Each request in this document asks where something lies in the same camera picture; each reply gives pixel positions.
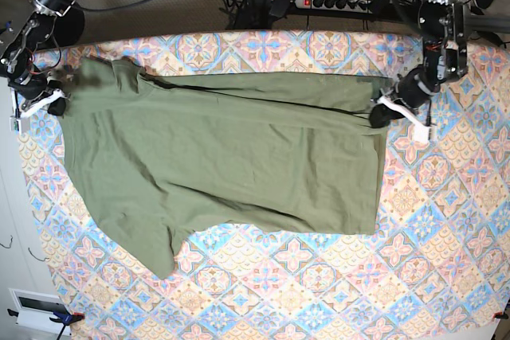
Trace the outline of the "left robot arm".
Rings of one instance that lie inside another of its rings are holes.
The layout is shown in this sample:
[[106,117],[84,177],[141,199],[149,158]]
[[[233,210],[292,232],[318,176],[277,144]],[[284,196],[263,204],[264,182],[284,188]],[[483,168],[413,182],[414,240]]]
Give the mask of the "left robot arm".
[[422,38],[423,62],[375,98],[369,114],[373,128],[395,119],[417,122],[423,104],[431,104],[443,84],[468,71],[465,5],[472,0],[391,0],[396,14]]

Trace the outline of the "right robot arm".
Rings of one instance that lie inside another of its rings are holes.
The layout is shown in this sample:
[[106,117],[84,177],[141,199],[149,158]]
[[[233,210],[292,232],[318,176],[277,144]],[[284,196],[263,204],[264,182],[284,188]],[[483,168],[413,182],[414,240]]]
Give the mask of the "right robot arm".
[[20,26],[7,22],[1,28],[1,77],[11,90],[14,120],[27,119],[38,110],[55,105],[61,113],[66,94],[51,77],[58,64],[47,69],[35,65],[38,48],[49,42],[61,51],[55,29],[77,0],[31,0],[32,10]]

